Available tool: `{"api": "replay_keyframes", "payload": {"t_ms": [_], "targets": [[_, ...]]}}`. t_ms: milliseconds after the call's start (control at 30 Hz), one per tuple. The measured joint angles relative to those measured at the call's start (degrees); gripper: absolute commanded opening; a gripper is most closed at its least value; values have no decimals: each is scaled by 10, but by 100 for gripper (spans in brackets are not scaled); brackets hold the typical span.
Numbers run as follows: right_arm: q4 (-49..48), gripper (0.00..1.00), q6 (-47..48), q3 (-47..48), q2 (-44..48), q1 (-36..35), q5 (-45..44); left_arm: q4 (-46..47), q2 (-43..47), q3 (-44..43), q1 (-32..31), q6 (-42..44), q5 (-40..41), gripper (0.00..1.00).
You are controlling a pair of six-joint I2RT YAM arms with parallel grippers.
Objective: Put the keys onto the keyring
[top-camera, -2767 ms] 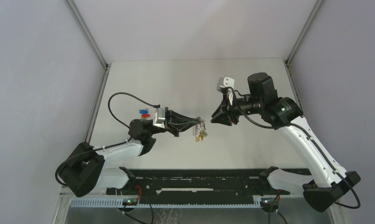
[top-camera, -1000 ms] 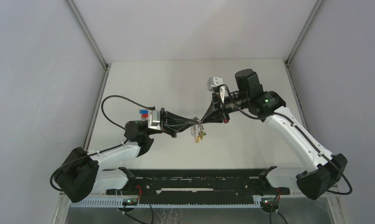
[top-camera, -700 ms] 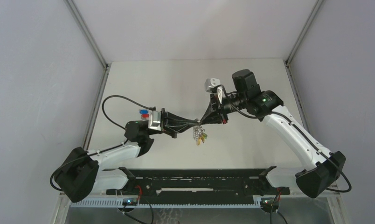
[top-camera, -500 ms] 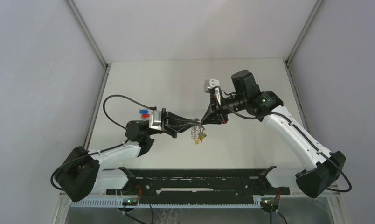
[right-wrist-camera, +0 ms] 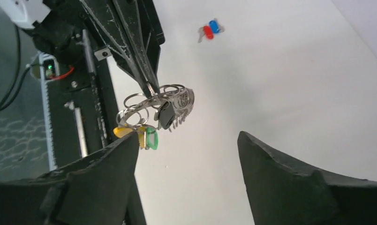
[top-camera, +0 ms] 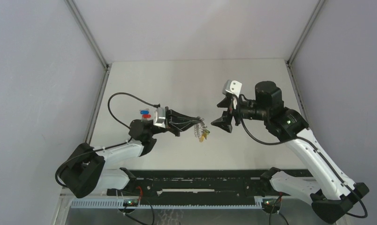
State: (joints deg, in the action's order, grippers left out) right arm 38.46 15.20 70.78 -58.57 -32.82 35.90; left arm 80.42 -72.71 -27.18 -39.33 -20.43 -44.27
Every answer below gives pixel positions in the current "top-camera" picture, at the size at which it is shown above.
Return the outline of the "silver keyring with chain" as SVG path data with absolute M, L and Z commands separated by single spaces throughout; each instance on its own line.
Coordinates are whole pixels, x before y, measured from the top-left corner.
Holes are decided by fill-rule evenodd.
M 203 135 L 204 130 L 207 130 L 207 126 L 204 123 L 204 118 L 199 118 L 199 123 L 194 125 L 194 135 L 198 140 L 200 136 Z

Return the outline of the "green capped key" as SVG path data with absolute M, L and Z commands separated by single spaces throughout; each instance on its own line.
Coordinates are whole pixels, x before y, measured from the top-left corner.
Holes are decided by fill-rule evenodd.
M 204 130 L 203 135 L 204 135 L 205 137 L 207 137 L 209 134 L 210 134 L 210 131 L 209 131 L 209 130 Z

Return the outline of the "yellow capped key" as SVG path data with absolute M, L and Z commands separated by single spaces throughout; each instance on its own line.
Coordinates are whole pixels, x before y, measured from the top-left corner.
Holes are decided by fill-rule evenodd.
M 203 142 L 205 140 L 205 136 L 204 135 L 201 135 L 200 138 L 199 138 L 199 142 Z

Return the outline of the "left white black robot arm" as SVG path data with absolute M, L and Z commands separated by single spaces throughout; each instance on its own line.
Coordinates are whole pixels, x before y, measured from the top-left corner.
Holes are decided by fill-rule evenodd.
M 118 189 L 124 195 L 131 195 L 136 190 L 134 175 L 126 168 L 113 166 L 150 153 L 157 142 L 156 134 L 170 132 L 179 137 L 181 132 L 202 123 L 201 117 L 158 107 L 151 120 L 136 119 L 130 123 L 129 139 L 123 143 L 98 149 L 86 142 L 79 144 L 57 168 L 55 180 L 77 198 L 104 189 Z

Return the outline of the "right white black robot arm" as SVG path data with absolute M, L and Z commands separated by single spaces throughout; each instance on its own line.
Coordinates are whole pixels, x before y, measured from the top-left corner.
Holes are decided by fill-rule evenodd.
M 226 81 L 224 99 L 217 105 L 223 113 L 212 125 L 231 133 L 233 126 L 244 125 L 245 120 L 263 121 L 268 132 L 278 139 L 276 144 L 286 145 L 314 178 L 313 182 L 306 181 L 272 167 L 260 177 L 263 195 L 279 192 L 297 198 L 328 224 L 349 215 L 355 204 L 362 203 L 369 192 L 367 185 L 355 182 L 336 165 L 301 114 L 285 107 L 282 91 L 275 82 L 257 83 L 254 99 L 241 94 L 241 88 L 239 81 Z

